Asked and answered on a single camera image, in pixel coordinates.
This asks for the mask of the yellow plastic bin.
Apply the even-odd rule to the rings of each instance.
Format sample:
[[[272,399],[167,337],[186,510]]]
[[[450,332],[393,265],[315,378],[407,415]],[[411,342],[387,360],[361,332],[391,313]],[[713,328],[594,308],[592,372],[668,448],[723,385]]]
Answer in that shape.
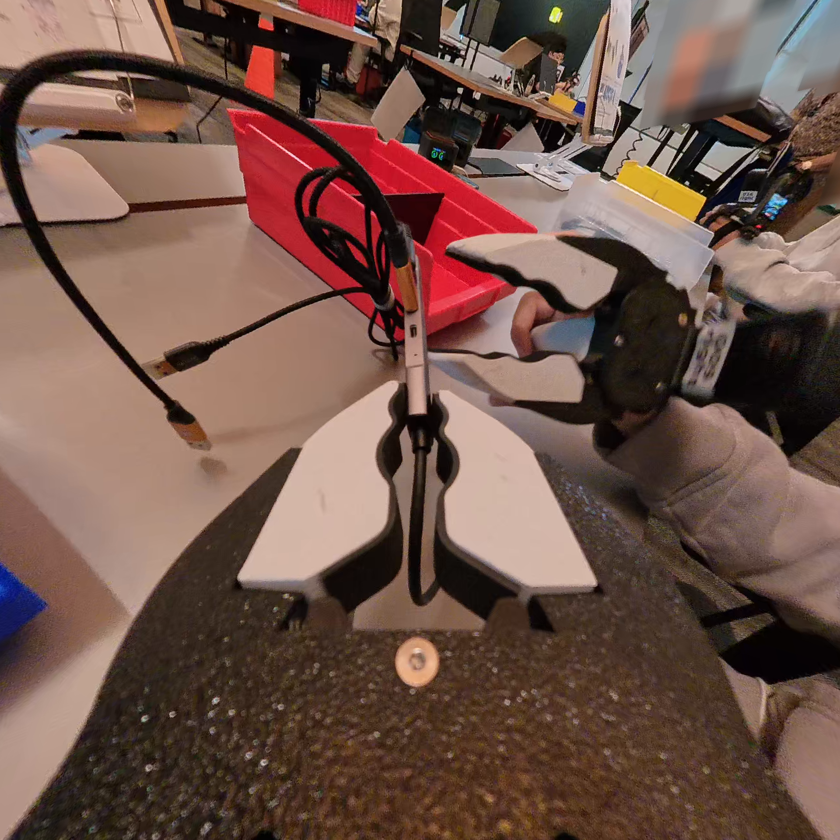
[[[623,163],[616,182],[692,222],[706,202],[700,193],[636,161]]]

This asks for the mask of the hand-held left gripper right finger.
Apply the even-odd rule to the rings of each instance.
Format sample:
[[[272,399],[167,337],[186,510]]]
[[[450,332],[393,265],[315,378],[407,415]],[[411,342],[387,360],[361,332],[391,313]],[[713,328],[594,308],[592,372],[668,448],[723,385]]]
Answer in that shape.
[[[434,398],[434,569],[458,604],[487,620],[497,603],[588,595],[595,573],[533,450],[451,391]]]

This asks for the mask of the clear plastic box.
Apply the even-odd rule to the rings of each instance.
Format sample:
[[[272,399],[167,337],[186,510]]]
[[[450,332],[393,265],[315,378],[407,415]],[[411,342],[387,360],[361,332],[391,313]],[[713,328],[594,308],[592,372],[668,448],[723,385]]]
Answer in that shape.
[[[619,239],[666,270],[672,285],[685,290],[700,281],[713,256],[711,231],[596,173],[573,180],[553,228]]]

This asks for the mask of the person's right hand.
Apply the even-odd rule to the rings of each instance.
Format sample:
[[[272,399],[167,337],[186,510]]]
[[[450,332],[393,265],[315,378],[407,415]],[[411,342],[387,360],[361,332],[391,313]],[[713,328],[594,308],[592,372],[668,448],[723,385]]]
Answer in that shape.
[[[593,313],[593,308],[563,312],[553,308],[538,291],[529,290],[520,298],[512,316],[510,337],[514,350],[519,358],[526,358],[535,351],[532,340],[535,329],[547,324],[587,319]]]

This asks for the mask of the orange traffic cone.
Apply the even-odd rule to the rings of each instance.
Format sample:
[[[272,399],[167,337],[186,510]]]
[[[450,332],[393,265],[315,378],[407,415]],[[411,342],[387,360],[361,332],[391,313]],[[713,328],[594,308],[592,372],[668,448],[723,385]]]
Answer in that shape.
[[[269,46],[252,46],[245,72],[245,88],[274,100],[277,82],[277,54],[273,50],[275,45],[273,20],[260,16],[258,26],[262,35],[269,36]]]

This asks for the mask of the red plastic bin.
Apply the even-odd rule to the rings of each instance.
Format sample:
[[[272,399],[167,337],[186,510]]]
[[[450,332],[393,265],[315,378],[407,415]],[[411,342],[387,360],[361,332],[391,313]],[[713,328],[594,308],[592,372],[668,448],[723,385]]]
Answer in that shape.
[[[230,109],[228,116],[252,223],[328,286],[353,285],[305,235],[294,206],[303,176],[334,166],[334,159],[263,114]],[[429,334],[465,321],[512,294],[512,286],[449,258],[445,250],[451,242],[478,235],[536,233],[535,226],[399,141],[384,142],[372,126],[314,123],[362,164],[386,197],[410,196],[419,210],[418,196],[439,196],[428,231],[415,241]]]

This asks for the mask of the braided cable orange plugs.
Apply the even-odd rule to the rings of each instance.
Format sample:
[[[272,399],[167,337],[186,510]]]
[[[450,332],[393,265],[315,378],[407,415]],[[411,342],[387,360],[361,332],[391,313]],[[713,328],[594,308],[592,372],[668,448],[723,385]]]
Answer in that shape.
[[[25,186],[17,150],[17,128],[27,99],[38,87],[59,77],[94,70],[122,72],[127,76],[140,74],[201,89],[283,124],[330,154],[335,166],[306,175],[298,184],[295,193],[298,220],[311,242],[354,280],[371,298],[374,308],[382,313],[383,328],[392,354],[396,356],[394,330],[403,329],[404,314],[396,272],[406,265],[406,245],[413,244],[413,240],[407,227],[397,221],[372,176],[338,141],[311,120],[299,117],[258,93],[161,59],[81,49],[33,59],[11,76],[2,93],[2,171],[14,209],[36,255],[59,288],[125,368],[162,404],[167,422],[183,441],[192,448],[209,449],[211,446],[194,415],[167,395],[151,374],[141,368],[82,294],[44,233]],[[347,230],[319,215],[320,197],[336,181],[347,182],[359,192],[364,210],[364,243],[357,243]]]

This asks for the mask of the white card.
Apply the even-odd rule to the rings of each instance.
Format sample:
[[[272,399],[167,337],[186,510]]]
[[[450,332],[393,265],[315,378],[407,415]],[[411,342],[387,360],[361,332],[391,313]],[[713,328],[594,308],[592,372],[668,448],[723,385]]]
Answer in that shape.
[[[384,142],[396,140],[425,101],[410,70],[402,68],[375,107],[371,125]]]

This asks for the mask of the white instruction sheet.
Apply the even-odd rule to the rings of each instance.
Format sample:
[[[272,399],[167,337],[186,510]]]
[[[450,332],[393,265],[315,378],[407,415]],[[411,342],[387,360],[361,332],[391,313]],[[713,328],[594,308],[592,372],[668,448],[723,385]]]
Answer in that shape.
[[[1,67],[15,69],[70,49],[108,49],[170,60],[152,2],[2,1]]]

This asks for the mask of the wooden background table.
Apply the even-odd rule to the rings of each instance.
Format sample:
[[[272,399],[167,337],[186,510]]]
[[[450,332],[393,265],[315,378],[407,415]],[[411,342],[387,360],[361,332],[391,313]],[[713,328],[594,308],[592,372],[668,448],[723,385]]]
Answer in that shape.
[[[224,1],[224,3],[247,8],[256,11],[265,18],[278,18],[293,25],[351,43],[371,48],[377,46],[377,39],[361,28],[340,24],[330,18],[310,14],[301,10],[296,3],[278,1]]]

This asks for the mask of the blue plastic bin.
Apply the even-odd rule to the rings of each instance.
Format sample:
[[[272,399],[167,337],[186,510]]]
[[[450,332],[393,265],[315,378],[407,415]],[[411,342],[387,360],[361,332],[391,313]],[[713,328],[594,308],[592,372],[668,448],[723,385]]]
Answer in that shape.
[[[1,642],[4,643],[47,609],[36,592],[1,565]]]

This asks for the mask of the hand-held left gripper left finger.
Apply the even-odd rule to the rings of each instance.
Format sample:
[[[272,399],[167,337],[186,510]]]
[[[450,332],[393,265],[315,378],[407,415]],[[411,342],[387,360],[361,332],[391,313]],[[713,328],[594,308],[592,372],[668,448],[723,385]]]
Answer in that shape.
[[[324,424],[297,454],[238,573],[246,590],[330,596],[345,612],[394,581],[403,524],[403,386],[384,383]]]

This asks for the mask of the person's clothed body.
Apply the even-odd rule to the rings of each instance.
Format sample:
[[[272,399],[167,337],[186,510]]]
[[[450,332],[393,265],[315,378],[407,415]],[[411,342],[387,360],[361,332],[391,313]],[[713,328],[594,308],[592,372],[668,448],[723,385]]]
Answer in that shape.
[[[824,675],[770,685],[722,664],[745,723],[822,838],[839,838],[839,688]]]

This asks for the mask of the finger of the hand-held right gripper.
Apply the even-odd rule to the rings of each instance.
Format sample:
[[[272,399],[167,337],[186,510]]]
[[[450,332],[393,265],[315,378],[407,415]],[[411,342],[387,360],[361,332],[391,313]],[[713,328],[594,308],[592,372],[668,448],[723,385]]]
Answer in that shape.
[[[623,243],[579,234],[483,234],[445,249],[459,263],[537,291],[564,313],[593,309],[613,290]]]
[[[430,351],[429,360],[501,405],[571,425],[594,424],[607,416],[599,388],[567,353],[537,351],[520,359],[508,353],[439,350]]]

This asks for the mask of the grey usb hub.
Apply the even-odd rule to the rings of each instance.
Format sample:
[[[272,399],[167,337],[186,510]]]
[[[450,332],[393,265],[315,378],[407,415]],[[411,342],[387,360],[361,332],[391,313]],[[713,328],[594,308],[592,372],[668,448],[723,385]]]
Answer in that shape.
[[[413,451],[406,569],[408,592],[413,603],[426,606],[435,598],[439,588],[437,581],[433,581],[428,588],[424,588],[422,583],[427,457],[434,443],[434,431],[429,419],[430,391],[422,271],[415,246],[407,244],[406,249],[408,261],[396,272],[404,309],[406,428]]]

